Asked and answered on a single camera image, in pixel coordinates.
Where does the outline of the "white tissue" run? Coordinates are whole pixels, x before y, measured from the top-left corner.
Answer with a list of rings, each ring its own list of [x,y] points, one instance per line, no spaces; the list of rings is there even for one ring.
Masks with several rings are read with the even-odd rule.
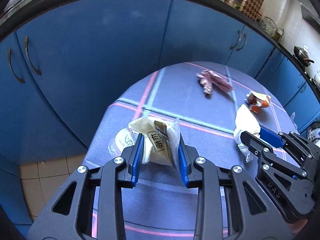
[[[260,125],[245,104],[242,104],[237,110],[235,126],[236,128],[233,132],[234,140],[239,150],[245,156],[246,163],[249,163],[254,159],[254,154],[249,152],[248,147],[242,143],[240,136],[242,132],[247,131],[255,137],[260,138]]]

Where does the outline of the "beige food wrapper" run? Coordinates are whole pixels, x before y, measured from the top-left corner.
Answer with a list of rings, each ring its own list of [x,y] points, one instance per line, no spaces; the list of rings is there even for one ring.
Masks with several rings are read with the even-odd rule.
[[[144,135],[142,163],[156,163],[178,168],[180,120],[168,121],[153,116],[133,120],[110,140],[108,151],[112,157],[122,154],[124,148],[133,146],[139,134]]]

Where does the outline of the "blue kitchen cabinets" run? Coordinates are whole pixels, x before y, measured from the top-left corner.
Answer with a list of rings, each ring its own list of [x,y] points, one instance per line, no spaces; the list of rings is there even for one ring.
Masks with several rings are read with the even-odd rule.
[[[132,85],[167,66],[212,62],[262,84],[257,120],[305,133],[319,102],[296,61],[238,20],[185,0],[80,0],[1,42],[1,160],[87,154],[100,122]]]

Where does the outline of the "orange yogurt cup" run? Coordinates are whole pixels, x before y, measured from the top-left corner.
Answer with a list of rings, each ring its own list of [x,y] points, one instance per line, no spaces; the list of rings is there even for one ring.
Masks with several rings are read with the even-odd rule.
[[[248,109],[258,114],[262,108],[267,108],[271,104],[271,97],[269,95],[258,93],[255,91],[249,91],[245,99]]]

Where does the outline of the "blue plaid tablecloth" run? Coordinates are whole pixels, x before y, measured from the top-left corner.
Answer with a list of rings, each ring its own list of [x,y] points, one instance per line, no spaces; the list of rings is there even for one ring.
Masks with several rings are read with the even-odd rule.
[[[197,73],[212,70],[235,90],[228,94],[216,86],[206,97]],[[180,120],[184,143],[216,166],[242,166],[257,174],[257,161],[246,163],[233,138],[237,109],[249,91],[267,93],[251,76],[212,62],[167,66],[132,85],[106,110],[84,159],[90,168],[113,157],[108,144],[134,118],[143,115]],[[137,185],[122,190],[127,239],[192,239],[197,209],[197,189],[184,187],[180,173],[170,167],[143,165]]]

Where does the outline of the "pink crumpled wrapper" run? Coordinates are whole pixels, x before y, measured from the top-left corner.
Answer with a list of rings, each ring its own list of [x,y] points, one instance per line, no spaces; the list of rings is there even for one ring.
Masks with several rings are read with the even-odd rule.
[[[203,70],[196,74],[198,78],[198,83],[203,88],[203,93],[206,97],[211,97],[213,94],[213,87],[216,86],[225,94],[230,93],[235,90],[235,88],[230,85],[226,78],[221,75],[215,74],[212,70]]]

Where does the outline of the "black wok with lid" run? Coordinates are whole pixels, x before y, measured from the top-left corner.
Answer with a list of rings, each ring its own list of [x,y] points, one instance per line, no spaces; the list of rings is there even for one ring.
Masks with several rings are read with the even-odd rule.
[[[294,46],[293,51],[294,51],[295,57],[304,67],[309,67],[310,64],[314,63],[314,61],[310,59],[308,55],[309,49],[307,46],[303,46],[303,47]]]

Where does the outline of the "green kettle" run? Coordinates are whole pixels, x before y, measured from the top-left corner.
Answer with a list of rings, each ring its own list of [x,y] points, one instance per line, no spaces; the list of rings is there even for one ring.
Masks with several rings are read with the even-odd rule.
[[[275,31],[277,31],[276,24],[274,20],[269,17],[264,17],[260,22],[260,27],[266,32],[268,35],[272,36]]]

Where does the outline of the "checkered cutting board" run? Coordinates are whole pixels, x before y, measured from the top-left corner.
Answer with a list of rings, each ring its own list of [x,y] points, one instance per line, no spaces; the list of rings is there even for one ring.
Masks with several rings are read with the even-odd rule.
[[[239,11],[253,21],[261,18],[260,9],[264,0],[242,0]]]

